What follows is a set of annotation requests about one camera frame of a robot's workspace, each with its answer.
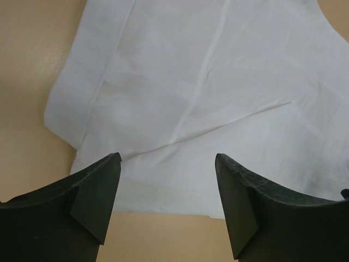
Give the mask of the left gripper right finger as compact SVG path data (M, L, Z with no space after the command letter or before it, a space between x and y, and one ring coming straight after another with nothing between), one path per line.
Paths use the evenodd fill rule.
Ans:
M264 178L225 154L216 178L239 261L348 261L348 190L332 201Z

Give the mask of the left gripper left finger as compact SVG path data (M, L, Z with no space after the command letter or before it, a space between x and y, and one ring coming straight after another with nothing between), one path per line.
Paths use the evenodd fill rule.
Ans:
M1 203L1 261L96 261L120 174L121 157L112 153Z

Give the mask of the white long sleeve shirt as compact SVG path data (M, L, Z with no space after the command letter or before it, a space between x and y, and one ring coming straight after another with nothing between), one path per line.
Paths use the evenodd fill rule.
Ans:
M88 1L49 95L71 172L118 152L120 211L223 218L215 156L348 187L348 42L317 1Z

